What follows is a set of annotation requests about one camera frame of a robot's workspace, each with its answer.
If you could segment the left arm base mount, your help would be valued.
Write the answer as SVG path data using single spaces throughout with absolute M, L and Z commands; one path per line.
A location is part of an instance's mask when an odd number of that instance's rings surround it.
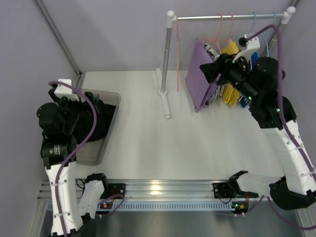
M 123 195 L 125 196 L 125 183 L 109 183 L 104 192 L 102 193 L 100 199 L 106 199 L 113 195 Z

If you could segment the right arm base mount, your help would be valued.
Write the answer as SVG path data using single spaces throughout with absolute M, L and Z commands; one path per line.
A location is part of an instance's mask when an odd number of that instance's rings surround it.
M 237 184 L 230 182 L 213 183 L 214 196 L 217 199 L 223 198 L 258 198 L 259 195 L 253 192 L 241 191 Z

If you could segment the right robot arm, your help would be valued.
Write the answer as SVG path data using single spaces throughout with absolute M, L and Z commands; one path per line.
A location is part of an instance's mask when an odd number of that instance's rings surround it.
M 230 197 L 247 192 L 266 196 L 284 210 L 309 207 L 316 201 L 316 174 L 300 138 L 296 113 L 281 94 L 284 70 L 271 57 L 259 58 L 251 70 L 244 61 L 224 53 L 200 70 L 208 81 L 229 84 L 249 101 L 250 114 L 270 140 L 284 175 L 260 176 L 242 170 L 224 188 Z

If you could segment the pink hanger of black trousers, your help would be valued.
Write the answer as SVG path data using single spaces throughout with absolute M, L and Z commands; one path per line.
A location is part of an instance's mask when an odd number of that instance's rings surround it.
M 178 16 L 176 16 L 176 42 L 177 42 L 177 92 L 180 90 L 180 49 L 179 49 L 179 22 L 178 22 Z

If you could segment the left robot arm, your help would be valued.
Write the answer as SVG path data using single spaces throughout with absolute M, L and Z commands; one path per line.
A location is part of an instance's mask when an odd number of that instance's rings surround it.
M 103 173 L 87 176 L 77 201 L 76 148 L 106 138 L 116 108 L 91 92 L 85 92 L 85 101 L 57 95 L 55 91 L 60 88 L 55 84 L 48 92 L 53 101 L 37 111 L 43 136 L 40 155 L 53 204 L 51 236 L 94 237 L 96 208 L 99 199 L 109 194 L 109 182 Z

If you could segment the pink hanger of purple trousers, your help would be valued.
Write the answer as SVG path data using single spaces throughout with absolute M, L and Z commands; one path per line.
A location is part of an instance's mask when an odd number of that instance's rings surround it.
M 209 39 L 209 38 L 201 37 L 201 36 L 198 36 L 197 39 L 208 41 L 210 43 L 214 43 L 214 42 L 220 43 L 220 42 L 227 42 L 227 41 L 231 40 L 231 38 L 228 38 L 228 39 Z

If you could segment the purple trousers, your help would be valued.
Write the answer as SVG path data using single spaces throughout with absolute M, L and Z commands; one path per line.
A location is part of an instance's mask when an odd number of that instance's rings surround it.
M 196 112 L 208 106 L 207 101 L 210 95 L 210 86 L 213 84 L 207 82 L 199 67 L 202 64 L 212 62 L 212 59 L 204 48 L 204 43 L 200 39 L 196 39 L 189 70 L 185 78 L 186 86 L 191 95 Z

